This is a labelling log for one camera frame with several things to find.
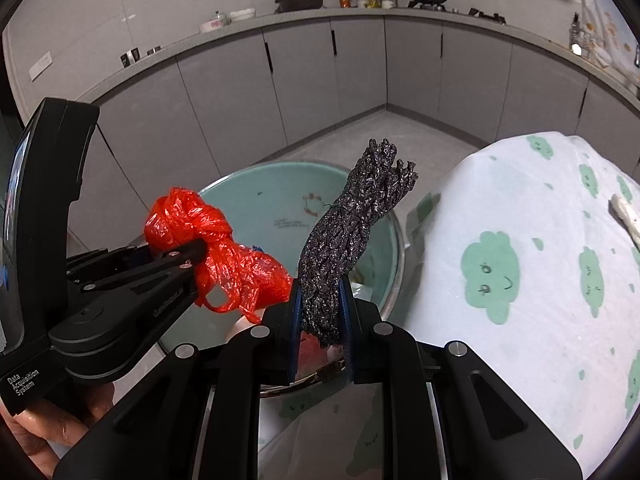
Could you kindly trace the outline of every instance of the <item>screen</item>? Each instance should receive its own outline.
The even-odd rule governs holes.
[[[15,208],[17,206],[18,190],[20,189],[20,180],[24,170],[24,159],[31,138],[31,131],[35,121],[31,121],[20,140],[20,144],[15,150],[14,164],[11,168],[9,176],[9,184],[6,191],[5,210],[4,210],[4,248],[10,253],[13,252],[14,236],[15,236]]]

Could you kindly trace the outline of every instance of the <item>red plastic bag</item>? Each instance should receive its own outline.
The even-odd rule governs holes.
[[[264,310],[256,310],[256,316],[262,319]],[[246,330],[251,323],[245,317],[241,317],[225,336],[225,342],[229,342],[242,330]],[[298,371],[295,380],[300,380],[316,373],[323,366],[332,363],[342,357],[342,347],[331,346],[321,348],[318,338],[314,335],[302,332],[300,334],[300,350],[298,352]]]
[[[287,301],[292,279],[272,256],[235,243],[232,232],[220,209],[183,187],[172,187],[168,196],[156,200],[145,224],[146,241],[159,251],[203,238],[208,250],[204,261],[195,267],[199,292],[196,305],[214,312],[239,308],[257,324],[260,318],[254,311]],[[217,283],[228,301],[214,307],[207,301],[207,294]]]

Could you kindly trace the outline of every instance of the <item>gas stove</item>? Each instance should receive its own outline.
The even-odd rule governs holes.
[[[492,22],[501,23],[502,25],[506,25],[507,23],[504,19],[504,16],[500,16],[500,14],[498,14],[497,12],[494,12],[493,15],[490,15],[485,14],[484,12],[482,12],[482,10],[474,9],[473,7],[471,7],[471,9],[469,9],[469,15],[477,16],[478,18],[483,18],[485,20],[491,20]]]
[[[447,9],[444,5],[438,4],[420,4],[416,1],[409,2],[407,6],[409,9],[423,9],[423,10],[437,10],[439,12],[447,12]]]

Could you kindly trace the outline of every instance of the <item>kitchen countertop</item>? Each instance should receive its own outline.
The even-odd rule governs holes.
[[[261,16],[259,18],[252,18],[250,20],[244,20],[242,22],[232,23],[226,27],[208,32],[206,34],[195,34],[185,38],[184,40],[177,41],[170,45],[162,47],[162,50],[152,54],[151,56],[144,57],[139,62],[133,65],[123,68],[119,72],[109,76],[107,79],[91,88],[87,93],[79,98],[79,101],[91,103],[97,101],[100,97],[107,94],[118,85],[121,85],[125,81],[132,77],[144,72],[145,70],[159,64],[167,59],[170,59],[178,54],[196,48],[203,44],[217,41],[222,38],[227,38],[234,34],[247,32],[261,27],[269,27],[271,25],[280,25],[283,23],[302,22],[304,20],[313,20],[318,18],[341,18],[348,16],[404,16],[408,18],[421,18],[425,20],[434,20],[446,23],[459,23],[461,25],[467,25],[470,27],[482,28],[502,34],[504,36],[514,38],[516,40],[523,41],[524,43],[532,44],[533,46],[542,48],[564,60],[573,63],[585,72],[599,79],[602,83],[609,86],[614,92],[620,95],[625,101],[627,101],[636,111],[640,112],[640,101],[636,96],[616,81],[612,76],[603,72],[595,65],[583,60],[576,56],[568,49],[553,43],[551,40],[547,40],[533,32],[523,30],[521,28],[513,27],[511,25],[501,25],[500,23],[492,22],[483,18],[475,18],[466,14],[455,14],[453,12],[437,12],[434,10],[422,10],[422,9],[341,9],[339,7],[332,7],[329,9],[315,9],[315,10],[299,10],[297,12],[284,12],[282,14],[270,14],[268,16]]]

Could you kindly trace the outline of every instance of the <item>screw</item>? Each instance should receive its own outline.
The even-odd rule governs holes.
[[[267,337],[270,334],[268,326],[258,325],[251,329],[251,335],[255,338]]]
[[[178,359],[188,359],[193,354],[195,354],[195,350],[191,345],[180,345],[175,349],[175,356]]]
[[[394,328],[389,323],[376,323],[373,327],[373,332],[378,335],[389,335],[394,331]]]
[[[451,352],[456,357],[462,357],[466,354],[466,345],[460,341],[454,341],[449,345],[449,352]]]

